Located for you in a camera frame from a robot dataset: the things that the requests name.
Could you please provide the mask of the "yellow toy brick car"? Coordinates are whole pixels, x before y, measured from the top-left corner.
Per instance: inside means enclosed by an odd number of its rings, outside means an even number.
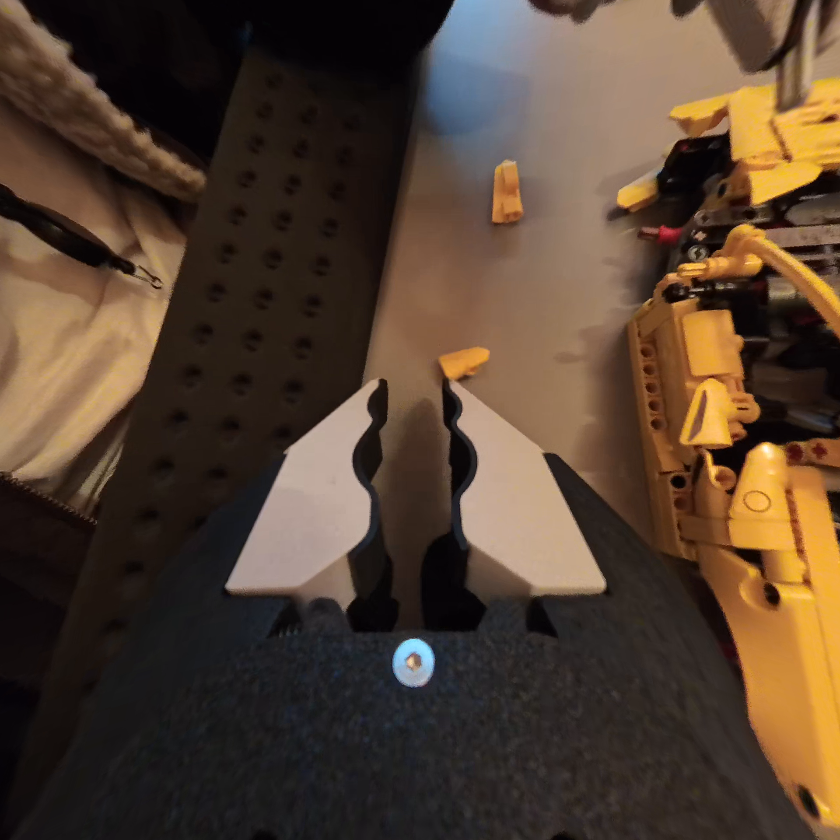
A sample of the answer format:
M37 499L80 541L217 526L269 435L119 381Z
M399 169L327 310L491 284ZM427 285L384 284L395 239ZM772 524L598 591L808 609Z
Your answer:
M804 818L838 832L839 81L674 107L682 135L617 207L667 270L627 325L654 545L726 623L749 718Z

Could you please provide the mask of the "yellow angled toy piece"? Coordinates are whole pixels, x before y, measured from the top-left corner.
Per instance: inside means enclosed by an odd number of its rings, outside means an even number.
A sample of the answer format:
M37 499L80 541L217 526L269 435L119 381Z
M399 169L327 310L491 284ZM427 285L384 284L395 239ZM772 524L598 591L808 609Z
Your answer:
M460 381L475 375L489 359L489 350L476 346L441 354L437 363L445 379Z

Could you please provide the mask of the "long yellow toy piece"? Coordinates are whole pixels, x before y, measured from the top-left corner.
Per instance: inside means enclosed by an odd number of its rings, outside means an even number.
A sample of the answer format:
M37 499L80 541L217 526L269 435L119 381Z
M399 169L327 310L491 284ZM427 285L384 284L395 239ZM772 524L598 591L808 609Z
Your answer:
M491 222L494 225L515 224L523 217L523 204L518 165L504 160L493 175Z

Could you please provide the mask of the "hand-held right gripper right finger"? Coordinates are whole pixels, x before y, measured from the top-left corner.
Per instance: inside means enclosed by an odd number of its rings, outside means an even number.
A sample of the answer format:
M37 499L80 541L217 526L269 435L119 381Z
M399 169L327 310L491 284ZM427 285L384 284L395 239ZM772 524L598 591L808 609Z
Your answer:
M463 385L442 384L450 525L423 558L423 624L476 629L495 602L602 595L606 578L545 452Z

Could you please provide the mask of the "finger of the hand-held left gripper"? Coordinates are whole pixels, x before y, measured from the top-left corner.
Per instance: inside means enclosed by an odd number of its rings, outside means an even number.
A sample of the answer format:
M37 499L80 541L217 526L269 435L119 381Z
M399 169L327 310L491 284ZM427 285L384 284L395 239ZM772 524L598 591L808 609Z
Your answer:
M776 63L788 35L787 1L709 1L709 10L743 71Z
M797 1L781 48L781 106L800 107L815 79L817 57L838 37L838 1Z

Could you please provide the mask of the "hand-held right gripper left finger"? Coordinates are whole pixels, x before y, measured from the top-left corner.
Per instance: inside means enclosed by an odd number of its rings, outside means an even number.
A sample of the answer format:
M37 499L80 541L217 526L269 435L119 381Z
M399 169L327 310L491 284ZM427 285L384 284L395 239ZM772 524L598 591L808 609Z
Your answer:
M225 589L302 608L336 602L358 632L391 632L392 593L374 486L389 388L373 379L289 447Z

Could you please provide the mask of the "white shirt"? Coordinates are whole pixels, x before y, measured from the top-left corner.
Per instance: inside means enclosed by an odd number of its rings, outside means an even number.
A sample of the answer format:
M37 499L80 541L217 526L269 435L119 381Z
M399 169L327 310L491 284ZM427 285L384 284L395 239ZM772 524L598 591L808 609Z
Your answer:
M2 184L162 283L85 266L2 219L1 468L93 517L182 262L164 201L2 101Z

